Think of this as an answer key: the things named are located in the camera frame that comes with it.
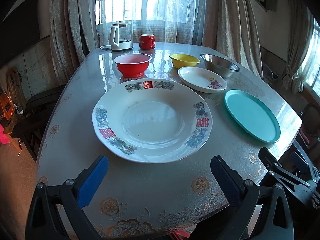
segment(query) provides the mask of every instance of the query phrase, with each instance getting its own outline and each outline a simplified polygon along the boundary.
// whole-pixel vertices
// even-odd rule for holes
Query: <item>turquoise oval tray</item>
[[[279,140],[281,130],[278,120],[259,99],[241,90],[229,90],[224,96],[224,103],[247,133],[265,143]]]

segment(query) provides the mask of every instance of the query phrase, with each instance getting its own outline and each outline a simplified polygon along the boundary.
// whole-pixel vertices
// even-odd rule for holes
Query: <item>kettle handle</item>
[[[119,47],[119,34],[118,34],[119,26],[111,26],[111,33],[109,38],[110,45]]]

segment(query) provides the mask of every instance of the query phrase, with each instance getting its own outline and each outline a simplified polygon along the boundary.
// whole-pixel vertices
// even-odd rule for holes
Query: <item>floral white plate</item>
[[[204,68],[183,67],[178,70],[178,75],[188,87],[204,93],[219,92],[228,86],[221,76]]]
[[[207,141],[212,116],[190,88],[165,79],[121,83],[92,112],[99,140],[134,162],[168,163],[185,158]]]

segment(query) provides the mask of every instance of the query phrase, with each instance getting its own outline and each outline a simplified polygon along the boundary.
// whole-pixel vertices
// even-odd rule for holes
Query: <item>yellow bowl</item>
[[[200,63],[198,58],[187,54],[170,54],[170,58],[172,59],[172,64],[175,68],[196,67]]]

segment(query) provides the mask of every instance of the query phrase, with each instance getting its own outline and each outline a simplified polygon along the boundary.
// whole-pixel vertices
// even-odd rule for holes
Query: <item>mug handle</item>
[[[150,49],[154,49],[156,47],[156,41],[154,38],[149,38],[150,40],[152,40],[152,47],[150,47]]]

